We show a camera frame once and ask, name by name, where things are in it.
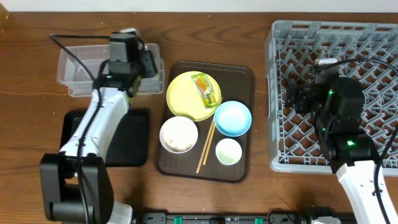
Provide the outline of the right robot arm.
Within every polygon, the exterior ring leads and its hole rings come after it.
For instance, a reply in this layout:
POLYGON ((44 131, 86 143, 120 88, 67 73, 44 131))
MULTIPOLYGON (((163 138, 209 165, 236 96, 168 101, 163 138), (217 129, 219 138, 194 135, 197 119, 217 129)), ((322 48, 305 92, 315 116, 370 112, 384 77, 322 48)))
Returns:
POLYGON ((330 72, 311 84, 287 84, 285 106, 311 113, 323 157, 344 188, 358 223, 397 223, 385 186, 383 157, 361 127, 365 103, 362 84, 330 72))

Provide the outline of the brown plastic serving tray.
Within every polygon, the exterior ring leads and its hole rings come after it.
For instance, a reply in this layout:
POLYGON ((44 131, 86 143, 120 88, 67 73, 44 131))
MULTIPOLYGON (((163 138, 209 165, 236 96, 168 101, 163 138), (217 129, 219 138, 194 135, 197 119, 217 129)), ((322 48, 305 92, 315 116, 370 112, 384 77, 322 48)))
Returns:
MULTIPOLYGON (((183 72, 196 70, 205 72, 215 79, 221 87, 221 96, 224 100, 237 100, 252 111, 254 106, 255 76, 250 69, 232 65, 180 61, 172 66, 169 83, 176 80, 177 76, 183 72)), ((196 172, 210 125, 211 121, 209 118, 195 123, 195 126, 198 128, 198 142, 194 145, 193 149, 181 156, 167 152, 163 146, 158 145, 154 159, 155 168, 163 175, 176 177, 233 184, 243 181, 249 170, 251 131, 248 131, 247 134, 243 134, 241 137, 235 138, 240 146, 243 147, 243 158, 236 165, 229 167, 221 165, 216 160, 215 144, 212 144, 206 165, 201 166, 200 171, 196 172)))

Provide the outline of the green yellow snack wrapper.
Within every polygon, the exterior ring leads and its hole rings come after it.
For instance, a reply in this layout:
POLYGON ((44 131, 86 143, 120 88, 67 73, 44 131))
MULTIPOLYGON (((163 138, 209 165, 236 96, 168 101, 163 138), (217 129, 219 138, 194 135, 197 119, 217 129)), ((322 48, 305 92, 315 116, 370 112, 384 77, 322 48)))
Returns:
POLYGON ((208 79, 208 75, 200 72, 192 75, 191 79, 197 87, 204 107, 206 109, 210 109, 218 106, 218 102, 215 98, 215 91, 210 80, 208 79))

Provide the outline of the black food waste tray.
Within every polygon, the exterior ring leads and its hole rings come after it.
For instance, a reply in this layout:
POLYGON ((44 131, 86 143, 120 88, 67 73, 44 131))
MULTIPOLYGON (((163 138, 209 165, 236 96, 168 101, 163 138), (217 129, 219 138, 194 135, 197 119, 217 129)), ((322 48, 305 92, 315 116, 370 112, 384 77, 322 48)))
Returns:
POLYGON ((149 112, 130 110, 120 120, 115 132, 100 137, 85 136, 85 145, 93 143, 109 144, 103 162, 106 167, 139 167, 147 160, 149 140, 149 112))

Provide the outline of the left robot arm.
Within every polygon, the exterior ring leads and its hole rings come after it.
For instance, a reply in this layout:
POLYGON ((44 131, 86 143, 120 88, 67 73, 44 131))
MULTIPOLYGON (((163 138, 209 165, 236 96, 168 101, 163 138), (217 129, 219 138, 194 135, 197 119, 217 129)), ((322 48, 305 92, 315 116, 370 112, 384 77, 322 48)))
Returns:
POLYGON ((114 198, 106 157, 141 79, 156 75, 157 64, 147 47, 110 44, 109 51, 79 126, 59 153, 46 153, 40 161, 44 213, 50 221, 132 223, 132 207, 114 198))

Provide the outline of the white rice bowl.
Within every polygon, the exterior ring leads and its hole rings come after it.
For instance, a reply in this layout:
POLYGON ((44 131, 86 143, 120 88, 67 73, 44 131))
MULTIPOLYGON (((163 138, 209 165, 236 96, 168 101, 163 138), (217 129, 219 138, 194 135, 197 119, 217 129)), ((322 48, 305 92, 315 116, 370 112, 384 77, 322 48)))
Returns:
POLYGON ((174 154, 183 154, 196 144, 198 128, 192 120, 183 116, 174 116, 161 126, 159 140, 165 150, 174 154))

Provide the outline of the wooden chopstick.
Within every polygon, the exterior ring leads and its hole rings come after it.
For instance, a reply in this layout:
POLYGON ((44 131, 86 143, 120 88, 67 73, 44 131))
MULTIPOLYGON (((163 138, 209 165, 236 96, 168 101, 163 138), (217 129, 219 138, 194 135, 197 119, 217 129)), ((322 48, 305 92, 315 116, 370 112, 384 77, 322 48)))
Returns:
POLYGON ((202 163, 203 163, 203 158, 204 158, 204 155, 205 155, 205 148, 206 148, 206 144, 207 144, 207 137, 206 137, 205 145, 203 147, 203 150, 202 150, 202 153, 201 153, 201 156, 200 156, 200 160, 199 160, 199 163, 198 163, 198 166, 197 166, 197 169, 196 169, 196 173, 197 174, 199 173, 200 168, 201 168, 202 163))
POLYGON ((207 159, 208 159, 208 155, 209 155, 209 151, 210 151, 210 147, 211 147, 211 142, 212 142, 212 140, 213 140, 213 136, 214 136, 214 133, 215 133, 215 129, 216 129, 216 126, 215 126, 215 116, 213 116, 213 120, 212 120, 211 126, 210 126, 210 132, 209 132, 208 137, 207 137, 207 144, 206 144, 206 148, 205 148, 205 155, 204 155, 203 163, 202 163, 203 166, 206 165, 206 162, 207 162, 207 159))

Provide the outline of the grey dishwasher rack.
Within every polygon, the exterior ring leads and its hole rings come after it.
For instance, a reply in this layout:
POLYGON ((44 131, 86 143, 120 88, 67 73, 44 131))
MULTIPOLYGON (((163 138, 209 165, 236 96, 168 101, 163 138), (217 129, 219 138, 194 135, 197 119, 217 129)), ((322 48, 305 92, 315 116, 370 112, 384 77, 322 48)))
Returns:
POLYGON ((379 152, 383 173, 397 175, 397 25, 356 22, 275 21, 266 38, 269 87, 269 164, 276 172, 330 174, 310 114, 285 107, 289 81, 313 82, 319 58, 335 58, 342 76, 361 82, 365 96, 361 128, 379 152))

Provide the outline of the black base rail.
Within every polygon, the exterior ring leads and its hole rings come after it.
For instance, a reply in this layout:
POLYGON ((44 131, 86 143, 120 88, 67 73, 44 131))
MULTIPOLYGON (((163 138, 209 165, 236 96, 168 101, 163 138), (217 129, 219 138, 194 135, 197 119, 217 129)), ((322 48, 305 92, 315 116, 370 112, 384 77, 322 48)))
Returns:
POLYGON ((135 224, 344 224, 356 223, 356 219, 351 214, 337 214, 329 208, 317 207, 302 213, 274 209, 265 215, 144 213, 133 222, 135 224))

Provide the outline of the light blue bowl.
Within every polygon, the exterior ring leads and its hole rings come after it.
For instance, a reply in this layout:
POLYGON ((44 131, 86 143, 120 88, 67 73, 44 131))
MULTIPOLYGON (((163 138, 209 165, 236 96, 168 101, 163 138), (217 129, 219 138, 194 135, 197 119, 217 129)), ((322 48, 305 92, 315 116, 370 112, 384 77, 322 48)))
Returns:
POLYGON ((226 101, 215 111, 217 130, 229 137, 242 136, 252 124, 252 115, 246 105, 238 101, 226 101))

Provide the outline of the clear plastic waste bin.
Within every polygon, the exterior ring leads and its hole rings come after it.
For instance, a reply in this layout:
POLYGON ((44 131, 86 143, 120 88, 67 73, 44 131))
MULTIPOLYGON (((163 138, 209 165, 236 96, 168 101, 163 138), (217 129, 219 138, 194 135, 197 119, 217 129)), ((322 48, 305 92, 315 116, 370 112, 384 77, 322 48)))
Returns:
MULTIPOLYGON (((68 87, 68 94, 72 97, 90 97, 93 92, 93 81, 84 68, 87 67, 92 75, 97 77, 101 62, 109 58, 109 46, 86 45, 67 47, 67 49, 80 61, 78 62, 66 51, 61 50, 58 60, 57 81, 59 84, 68 87)), ((157 75, 141 80, 138 94, 160 94, 164 91, 164 61, 160 58, 160 49, 157 44, 146 44, 146 49, 152 52, 157 66, 157 75)))

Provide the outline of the small white green cup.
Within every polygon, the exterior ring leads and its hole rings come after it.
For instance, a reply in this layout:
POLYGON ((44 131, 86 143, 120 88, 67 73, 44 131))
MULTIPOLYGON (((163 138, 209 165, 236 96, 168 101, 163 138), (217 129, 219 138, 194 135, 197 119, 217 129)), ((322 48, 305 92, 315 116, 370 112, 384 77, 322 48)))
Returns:
POLYGON ((222 139, 215 148, 216 157, 224 166, 236 164, 240 160, 242 153, 240 144, 230 138, 222 139))

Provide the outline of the yellow round plate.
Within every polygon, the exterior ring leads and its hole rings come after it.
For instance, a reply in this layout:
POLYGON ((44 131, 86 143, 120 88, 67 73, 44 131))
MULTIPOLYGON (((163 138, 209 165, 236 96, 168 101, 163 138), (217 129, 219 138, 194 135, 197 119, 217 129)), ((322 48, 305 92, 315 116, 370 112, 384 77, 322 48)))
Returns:
POLYGON ((221 104, 221 88, 217 81, 207 73, 189 71, 177 75, 170 83, 166 93, 167 106, 175 116, 184 116, 192 121, 209 118, 221 104), (217 105, 211 108, 204 102, 205 80, 211 85, 217 105))

